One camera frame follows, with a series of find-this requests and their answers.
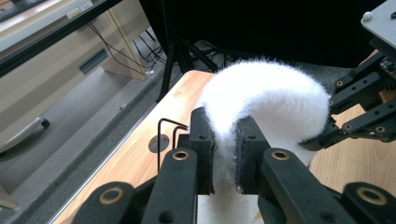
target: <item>wire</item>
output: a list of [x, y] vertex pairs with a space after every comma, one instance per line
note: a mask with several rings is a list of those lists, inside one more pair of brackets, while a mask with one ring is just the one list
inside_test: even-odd
[[96, 29], [96, 27], [95, 27], [93, 24], [91, 24], [90, 22], [88, 22], [87, 25], [99, 36], [100, 39], [102, 39], [102, 41], [103, 41], [103, 42], [105, 43], [105, 45], [106, 45], [106, 48], [108, 49], [108, 52], [111, 54], [111, 56], [114, 58], [114, 60], [115, 60], [117, 63], [119, 63], [119, 64], [121, 64], [122, 66], [125, 66], [125, 67], [127, 67], [127, 68], [130, 68], [130, 69], [136, 71], [136, 72], [139, 73], [139, 74], [146, 75], [146, 74], [144, 74], [144, 73], [142, 73], [142, 72], [140, 72], [140, 71], [137, 71], [136, 69], [134, 69], [134, 68], [132, 68], [132, 67], [130, 67], [130, 66], [124, 64], [124, 63], [121, 63], [119, 60], [117, 60], [117, 58], [114, 56], [114, 54], [113, 54], [113, 52], [111, 51], [110, 48], [114, 49], [116, 52], [120, 53], [121, 55], [125, 56], [126, 58], [128, 58], [129, 60], [131, 60], [132, 62], [136, 63], [137, 65], [139, 65], [139, 66], [141, 66], [141, 67], [144, 67], [144, 68], [152, 68], [152, 67], [153, 67], [153, 66], [144, 66], [144, 65], [138, 63], [137, 61], [133, 60], [133, 59], [132, 59], [131, 57], [129, 57], [128, 55], [122, 53], [122, 52], [119, 51], [118, 49], [115, 49], [113, 46], [111, 46], [110, 44], [108, 44], [107, 41], [105, 41], [105, 39], [102, 37], [102, 35], [99, 33], [99, 31]]

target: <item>desk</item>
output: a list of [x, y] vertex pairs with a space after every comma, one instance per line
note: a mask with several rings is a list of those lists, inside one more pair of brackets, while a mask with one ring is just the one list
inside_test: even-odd
[[[155, 176], [157, 157], [149, 152], [148, 145], [157, 134], [158, 120], [167, 118], [189, 124], [195, 102], [212, 77], [212, 74], [198, 71], [186, 73], [70, 201], [55, 223], [69, 223], [69, 217], [90, 194], [107, 182], [124, 181], [137, 187]], [[354, 107], [337, 119], [343, 122], [360, 112]], [[171, 137], [173, 129], [173, 125], [164, 123], [162, 133]], [[321, 150], [312, 161], [311, 170], [323, 184], [338, 191], [345, 183], [365, 181], [396, 195], [396, 142], [383, 144], [373, 140], [348, 139]]]

